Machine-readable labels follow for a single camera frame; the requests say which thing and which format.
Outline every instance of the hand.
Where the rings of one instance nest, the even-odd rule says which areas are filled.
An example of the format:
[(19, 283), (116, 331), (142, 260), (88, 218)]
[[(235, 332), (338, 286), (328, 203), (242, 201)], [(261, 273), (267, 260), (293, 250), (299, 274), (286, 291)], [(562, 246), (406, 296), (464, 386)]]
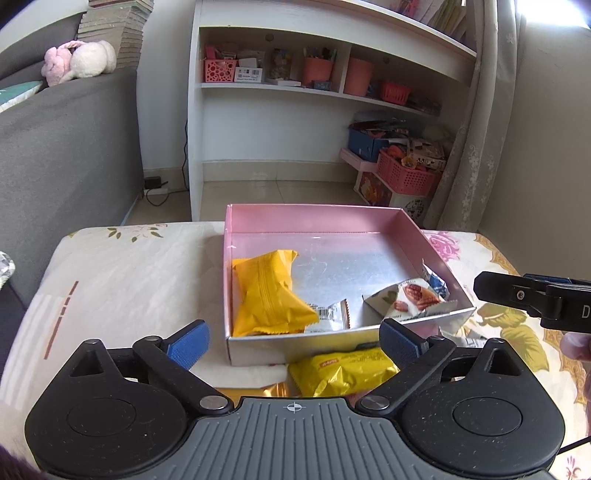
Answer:
[[(562, 337), (560, 350), (573, 360), (591, 362), (591, 335), (569, 332)], [(587, 399), (587, 422), (591, 430), (591, 370), (585, 380), (584, 395)]]

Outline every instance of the gray gripper base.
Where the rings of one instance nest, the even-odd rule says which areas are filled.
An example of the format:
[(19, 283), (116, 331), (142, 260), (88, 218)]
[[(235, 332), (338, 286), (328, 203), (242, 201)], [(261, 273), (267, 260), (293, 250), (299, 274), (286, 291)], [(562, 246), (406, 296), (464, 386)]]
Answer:
[(388, 420), (358, 415), (342, 398), (245, 398), (225, 417), (199, 420), (174, 455), (130, 480), (459, 478), (415, 455)]

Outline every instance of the stack of books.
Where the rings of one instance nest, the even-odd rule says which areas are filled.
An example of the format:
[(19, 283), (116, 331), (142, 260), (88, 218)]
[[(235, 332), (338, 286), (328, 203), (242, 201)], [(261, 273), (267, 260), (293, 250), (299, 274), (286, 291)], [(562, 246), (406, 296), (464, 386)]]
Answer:
[(394, 0), (390, 8), (457, 41), (462, 41), (466, 33), (466, 6), (462, 0)]
[(89, 0), (78, 27), (78, 40), (106, 40), (115, 49), (117, 68), (137, 67), (143, 29), (154, 8), (153, 0)]

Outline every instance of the yellow wrapper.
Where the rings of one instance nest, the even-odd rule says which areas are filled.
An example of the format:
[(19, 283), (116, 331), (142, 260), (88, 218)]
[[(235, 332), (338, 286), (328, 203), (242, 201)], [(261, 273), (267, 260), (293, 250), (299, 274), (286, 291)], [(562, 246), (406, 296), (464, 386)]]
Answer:
[(303, 397), (340, 397), (373, 390), (399, 371), (381, 348), (325, 353), (289, 366)]
[(225, 396), (238, 405), (241, 397), (289, 397), (286, 382), (276, 383), (264, 388), (218, 388)]
[(291, 291), (294, 250), (275, 250), (260, 257), (234, 260), (242, 292), (233, 336), (300, 333), (319, 321), (318, 314)]

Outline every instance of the red basket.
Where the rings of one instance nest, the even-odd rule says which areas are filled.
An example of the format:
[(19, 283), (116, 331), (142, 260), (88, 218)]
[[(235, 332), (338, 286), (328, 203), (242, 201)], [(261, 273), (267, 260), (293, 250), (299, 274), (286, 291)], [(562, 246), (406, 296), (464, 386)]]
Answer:
[(382, 82), (381, 98), (384, 102), (406, 105), (411, 89), (394, 82)]
[(236, 60), (205, 60), (206, 82), (233, 82)]
[(379, 152), (378, 175), (396, 193), (420, 197), (432, 196), (441, 180), (441, 172), (432, 173), (403, 167), (385, 149)]

